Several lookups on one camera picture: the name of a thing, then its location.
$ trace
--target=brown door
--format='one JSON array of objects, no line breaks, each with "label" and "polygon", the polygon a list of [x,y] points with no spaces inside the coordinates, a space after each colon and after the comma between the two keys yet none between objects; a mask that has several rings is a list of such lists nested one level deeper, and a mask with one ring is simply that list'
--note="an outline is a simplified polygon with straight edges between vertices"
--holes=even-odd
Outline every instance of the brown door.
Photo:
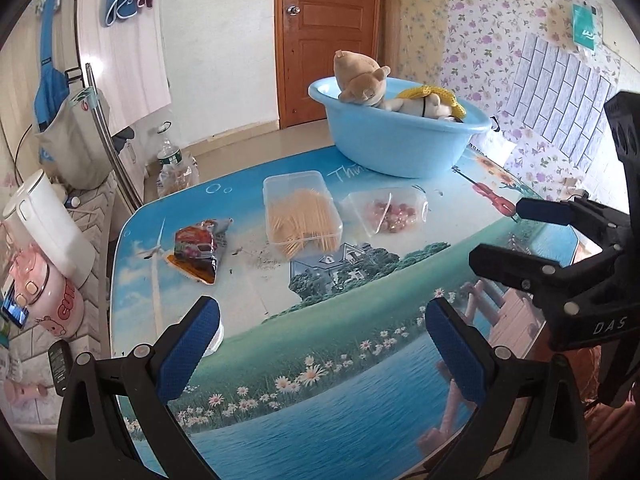
[{"label": "brown door", "polygon": [[380,0],[276,0],[280,127],[323,119],[308,96],[315,80],[334,74],[336,50],[376,57]]}]

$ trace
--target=wind turbine image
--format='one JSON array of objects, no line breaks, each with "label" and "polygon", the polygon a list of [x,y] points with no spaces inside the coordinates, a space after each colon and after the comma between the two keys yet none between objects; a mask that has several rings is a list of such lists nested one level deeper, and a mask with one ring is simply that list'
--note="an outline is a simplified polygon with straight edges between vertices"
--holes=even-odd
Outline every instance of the wind turbine image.
[{"label": "wind turbine image", "polygon": [[142,256],[143,260],[151,260],[151,301],[154,306],[154,319],[156,320],[156,337],[160,337],[160,334],[164,330],[164,323],[162,322],[162,305],[160,304],[160,283],[158,281],[158,258],[161,256],[162,247],[160,246],[160,239],[162,238],[162,231],[164,230],[164,221],[162,219],[162,225],[160,226],[160,233],[158,234],[158,241],[156,246],[148,251],[141,251],[138,256]]}]

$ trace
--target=transparent plastic box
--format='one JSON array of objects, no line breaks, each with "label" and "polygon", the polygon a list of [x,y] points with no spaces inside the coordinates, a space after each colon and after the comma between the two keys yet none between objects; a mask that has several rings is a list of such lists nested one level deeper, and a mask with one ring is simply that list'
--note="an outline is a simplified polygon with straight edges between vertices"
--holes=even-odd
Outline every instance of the transparent plastic box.
[{"label": "transparent plastic box", "polygon": [[421,228],[427,221],[426,195],[415,187],[385,187],[349,193],[340,204],[369,237]]},{"label": "transparent plastic box", "polygon": [[267,177],[262,196],[269,243],[289,260],[338,250],[342,219],[318,171]]}]

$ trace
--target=blue gripper pad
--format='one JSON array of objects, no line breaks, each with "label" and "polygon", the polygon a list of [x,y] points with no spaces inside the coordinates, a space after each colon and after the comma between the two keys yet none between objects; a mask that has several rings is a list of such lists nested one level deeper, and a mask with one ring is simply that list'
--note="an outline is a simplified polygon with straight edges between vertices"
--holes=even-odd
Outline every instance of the blue gripper pad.
[{"label": "blue gripper pad", "polygon": [[550,202],[536,198],[518,200],[516,213],[522,218],[548,224],[569,225],[574,220],[574,212],[567,202]]},{"label": "blue gripper pad", "polygon": [[427,304],[424,324],[462,396],[481,406],[494,371],[489,343],[444,298]]},{"label": "blue gripper pad", "polygon": [[161,335],[155,348],[162,348],[167,340],[173,343],[156,377],[156,394],[163,404],[180,397],[219,326],[218,302],[203,296],[180,323]]}]

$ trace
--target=red violin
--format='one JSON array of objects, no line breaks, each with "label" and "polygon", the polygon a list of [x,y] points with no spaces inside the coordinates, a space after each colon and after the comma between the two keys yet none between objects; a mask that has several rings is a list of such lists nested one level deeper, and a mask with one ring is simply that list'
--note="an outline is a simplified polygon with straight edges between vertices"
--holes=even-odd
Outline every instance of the red violin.
[{"label": "red violin", "polygon": [[492,205],[503,215],[505,216],[513,216],[516,214],[516,206],[513,203],[509,202],[506,198],[496,195],[493,189],[491,189],[487,184],[482,184],[481,182],[474,182],[468,176],[463,174],[460,171],[460,168],[454,166],[451,168],[455,173],[463,176],[469,182],[473,184],[474,191],[482,196],[487,197],[491,200]]}]

